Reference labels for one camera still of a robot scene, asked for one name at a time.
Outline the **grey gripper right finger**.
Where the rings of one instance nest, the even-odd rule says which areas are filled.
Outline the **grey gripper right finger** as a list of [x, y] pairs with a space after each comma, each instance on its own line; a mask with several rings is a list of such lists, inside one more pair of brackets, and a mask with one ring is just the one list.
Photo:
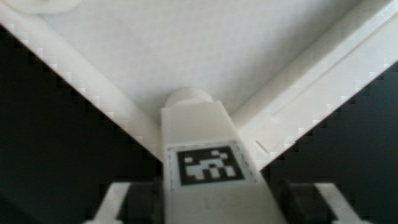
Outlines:
[[285, 182], [279, 206], [288, 224], [374, 224], [359, 217], [335, 183]]

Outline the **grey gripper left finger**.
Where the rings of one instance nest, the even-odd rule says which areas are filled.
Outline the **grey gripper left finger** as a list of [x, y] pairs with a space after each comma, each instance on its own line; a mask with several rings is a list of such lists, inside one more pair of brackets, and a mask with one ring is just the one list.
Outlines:
[[82, 224], [164, 224], [155, 181], [111, 184], [95, 217]]

